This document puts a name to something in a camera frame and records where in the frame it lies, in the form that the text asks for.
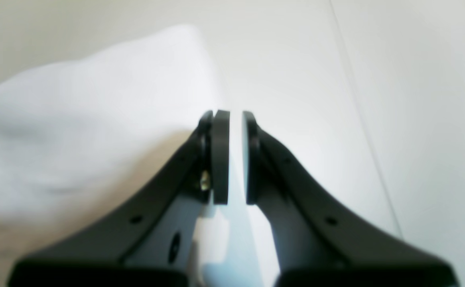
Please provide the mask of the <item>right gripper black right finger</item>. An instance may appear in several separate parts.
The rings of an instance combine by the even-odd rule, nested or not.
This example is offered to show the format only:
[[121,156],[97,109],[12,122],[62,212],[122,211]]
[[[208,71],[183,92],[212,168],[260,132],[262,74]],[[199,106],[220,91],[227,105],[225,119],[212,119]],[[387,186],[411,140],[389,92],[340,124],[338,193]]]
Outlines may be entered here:
[[449,263],[362,219],[242,113],[246,203],[267,218],[277,287],[457,287]]

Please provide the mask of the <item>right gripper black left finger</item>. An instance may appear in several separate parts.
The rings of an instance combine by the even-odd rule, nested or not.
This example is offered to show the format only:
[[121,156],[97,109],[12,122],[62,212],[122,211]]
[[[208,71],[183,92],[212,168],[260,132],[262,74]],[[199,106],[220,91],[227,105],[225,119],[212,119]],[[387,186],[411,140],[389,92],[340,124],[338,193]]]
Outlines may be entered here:
[[10,287],[187,287],[197,218],[229,197],[230,113],[207,111],[132,198],[19,260]]

